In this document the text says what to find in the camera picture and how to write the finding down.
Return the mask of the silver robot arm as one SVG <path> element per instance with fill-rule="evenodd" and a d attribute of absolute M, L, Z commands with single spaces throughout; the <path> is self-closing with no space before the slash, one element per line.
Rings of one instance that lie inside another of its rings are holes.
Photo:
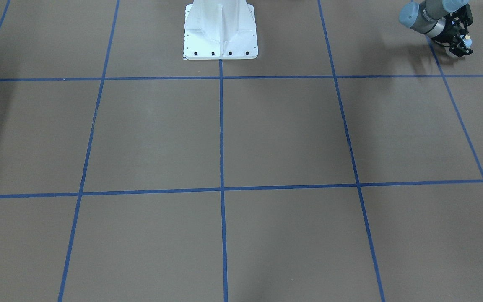
<path fill-rule="evenodd" d="M 468 27 L 473 23 L 467 0 L 413 0 L 398 15 L 401 25 L 428 37 L 454 57 L 471 55 L 472 39 Z"/>

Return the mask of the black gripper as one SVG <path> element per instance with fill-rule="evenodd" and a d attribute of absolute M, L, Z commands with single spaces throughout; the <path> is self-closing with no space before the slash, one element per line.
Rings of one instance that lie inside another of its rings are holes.
<path fill-rule="evenodd" d="M 434 42 L 443 47 L 449 47 L 449 52 L 455 57 L 471 55 L 474 51 L 466 48 L 462 37 L 468 35 L 468 27 L 473 23 L 472 10 L 469 4 L 460 8 L 460 18 L 441 18 L 435 25 L 439 33 Z"/>

